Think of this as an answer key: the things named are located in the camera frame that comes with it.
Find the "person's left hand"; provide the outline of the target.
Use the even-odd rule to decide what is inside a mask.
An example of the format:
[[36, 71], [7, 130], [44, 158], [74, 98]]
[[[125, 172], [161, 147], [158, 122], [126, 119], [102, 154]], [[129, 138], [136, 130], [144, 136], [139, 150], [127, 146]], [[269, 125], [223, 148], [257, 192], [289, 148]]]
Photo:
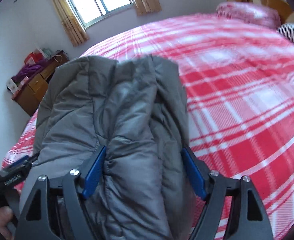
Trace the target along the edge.
[[7, 224], [13, 218], [13, 211], [8, 206], [3, 206], [0, 208], [0, 233], [5, 237], [5, 239], [13, 239], [12, 233], [8, 230]]

